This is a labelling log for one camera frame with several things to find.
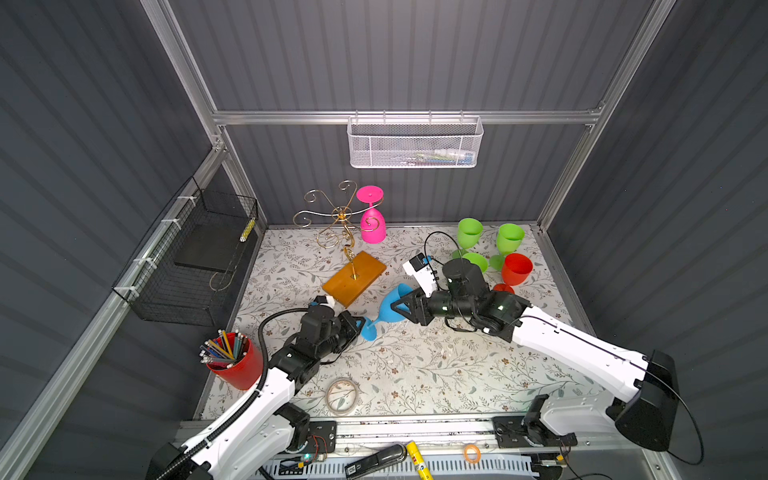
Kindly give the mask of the green wine glass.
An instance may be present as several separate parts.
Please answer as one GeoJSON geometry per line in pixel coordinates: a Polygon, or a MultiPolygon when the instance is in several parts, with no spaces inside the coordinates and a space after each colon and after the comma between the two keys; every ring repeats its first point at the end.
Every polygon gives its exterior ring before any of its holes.
{"type": "Polygon", "coordinates": [[[467,252],[462,255],[462,258],[476,265],[482,273],[485,273],[489,267],[488,259],[479,253],[467,252]]]}
{"type": "Polygon", "coordinates": [[[491,257],[489,265],[500,271],[507,255],[515,253],[525,237],[525,231],[520,225],[507,223],[499,227],[496,247],[498,253],[491,257]]]}
{"type": "Polygon", "coordinates": [[[457,244],[459,247],[452,252],[453,258],[460,258],[468,253],[479,241],[484,227],[482,223],[474,218],[464,218],[458,223],[457,244]]]}

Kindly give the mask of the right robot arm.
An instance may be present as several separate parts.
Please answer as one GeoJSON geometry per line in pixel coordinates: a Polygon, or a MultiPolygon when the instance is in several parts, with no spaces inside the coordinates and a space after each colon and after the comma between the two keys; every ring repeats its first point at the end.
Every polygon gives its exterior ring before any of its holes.
{"type": "Polygon", "coordinates": [[[671,356],[644,355],[571,327],[516,294],[491,289],[481,269],[463,258],[444,264],[444,289],[422,253],[403,270],[419,286],[391,309],[409,321],[427,326],[436,317],[464,318],[477,331],[537,351],[602,387],[572,399],[536,395],[516,434],[535,446],[574,446],[580,433],[619,433],[647,450],[669,449],[681,402],[671,356]]]}

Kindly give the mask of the blue wine glass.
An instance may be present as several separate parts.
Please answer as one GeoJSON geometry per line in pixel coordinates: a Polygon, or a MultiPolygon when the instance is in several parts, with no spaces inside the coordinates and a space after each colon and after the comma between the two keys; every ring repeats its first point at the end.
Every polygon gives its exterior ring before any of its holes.
{"type": "Polygon", "coordinates": [[[361,330],[361,337],[366,341],[373,342],[377,338],[376,325],[378,323],[399,323],[405,321],[406,317],[393,310],[391,305],[412,291],[413,289],[408,285],[399,284],[395,289],[388,293],[380,304],[378,317],[374,320],[365,317],[365,322],[361,330]]]}

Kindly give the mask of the pink wine glass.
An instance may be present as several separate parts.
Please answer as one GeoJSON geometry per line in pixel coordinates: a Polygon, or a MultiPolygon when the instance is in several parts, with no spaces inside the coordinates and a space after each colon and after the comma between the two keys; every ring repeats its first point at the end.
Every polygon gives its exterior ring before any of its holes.
{"type": "Polygon", "coordinates": [[[377,207],[384,198],[383,190],[374,185],[364,186],[357,191],[356,197],[368,205],[361,216],[362,240],[368,244],[382,243],[386,239],[386,221],[377,207]]]}

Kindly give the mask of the red wine glass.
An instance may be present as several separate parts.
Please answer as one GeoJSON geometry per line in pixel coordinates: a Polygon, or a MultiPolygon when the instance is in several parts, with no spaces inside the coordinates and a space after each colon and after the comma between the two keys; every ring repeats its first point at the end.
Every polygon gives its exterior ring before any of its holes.
{"type": "Polygon", "coordinates": [[[529,257],[520,253],[506,255],[501,268],[502,281],[492,289],[513,293],[514,288],[524,283],[533,270],[534,264],[529,257]]]}

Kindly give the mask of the gold wire wine glass rack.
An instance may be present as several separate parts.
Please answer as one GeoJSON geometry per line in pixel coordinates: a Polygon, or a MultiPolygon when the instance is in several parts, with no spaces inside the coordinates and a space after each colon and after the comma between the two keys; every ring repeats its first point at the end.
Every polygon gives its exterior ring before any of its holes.
{"type": "Polygon", "coordinates": [[[351,191],[345,204],[335,204],[321,189],[309,190],[304,195],[304,201],[312,204],[325,199],[330,205],[330,211],[299,210],[294,214],[292,222],[299,228],[308,228],[312,225],[311,216],[330,221],[316,234],[316,243],[323,249],[339,247],[347,263],[323,285],[323,290],[344,307],[350,307],[386,271],[385,264],[369,253],[355,252],[356,227],[352,224],[353,216],[374,209],[381,203],[381,199],[368,200],[368,207],[353,211],[351,203],[359,191],[357,183],[345,179],[339,183],[338,188],[342,192],[351,191]]]}

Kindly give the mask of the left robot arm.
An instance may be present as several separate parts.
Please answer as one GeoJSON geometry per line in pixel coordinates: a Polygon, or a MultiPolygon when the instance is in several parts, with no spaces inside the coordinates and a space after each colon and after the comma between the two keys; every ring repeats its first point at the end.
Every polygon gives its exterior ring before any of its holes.
{"type": "Polygon", "coordinates": [[[310,416],[291,400],[327,357],[345,353],[360,337],[366,319],[334,311],[330,297],[318,296],[306,307],[278,311],[258,329],[258,381],[217,420],[180,447],[163,446],[150,461],[148,479],[246,479],[275,455],[295,451],[308,436],[310,416]],[[266,328],[288,314],[301,316],[299,331],[274,354],[266,328]]]}

